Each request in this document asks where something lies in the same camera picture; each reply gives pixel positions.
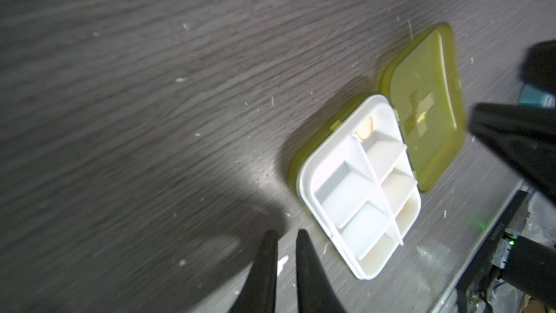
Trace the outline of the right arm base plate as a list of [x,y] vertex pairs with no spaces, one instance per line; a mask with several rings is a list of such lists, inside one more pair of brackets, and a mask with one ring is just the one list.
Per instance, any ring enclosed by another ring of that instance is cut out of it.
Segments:
[[537,191],[519,190],[456,285],[459,312],[495,311],[499,288],[510,287],[555,311],[555,239],[539,224]]

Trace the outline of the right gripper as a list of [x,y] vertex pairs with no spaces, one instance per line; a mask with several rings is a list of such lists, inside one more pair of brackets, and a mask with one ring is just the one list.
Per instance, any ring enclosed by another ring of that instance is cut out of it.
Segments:
[[[530,46],[520,78],[549,94],[556,89],[556,42]],[[555,203],[555,109],[475,104],[468,131],[506,165]]]

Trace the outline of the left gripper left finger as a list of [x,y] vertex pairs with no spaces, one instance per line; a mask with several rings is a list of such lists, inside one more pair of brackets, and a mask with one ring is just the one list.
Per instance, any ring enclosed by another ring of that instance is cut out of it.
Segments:
[[229,312],[273,313],[276,304],[278,233],[268,230],[246,282]]

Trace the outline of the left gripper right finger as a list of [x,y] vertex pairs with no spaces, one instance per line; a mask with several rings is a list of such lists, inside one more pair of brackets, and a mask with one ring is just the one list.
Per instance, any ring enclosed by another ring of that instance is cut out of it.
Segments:
[[295,259],[298,311],[300,313],[345,312],[327,278],[307,230],[298,231]]

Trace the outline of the green pillbox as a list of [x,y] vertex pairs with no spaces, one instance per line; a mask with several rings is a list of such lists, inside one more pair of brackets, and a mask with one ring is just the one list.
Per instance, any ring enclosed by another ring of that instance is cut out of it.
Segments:
[[376,278],[466,138],[456,38],[414,37],[376,94],[352,98],[294,156],[288,183],[353,275]]

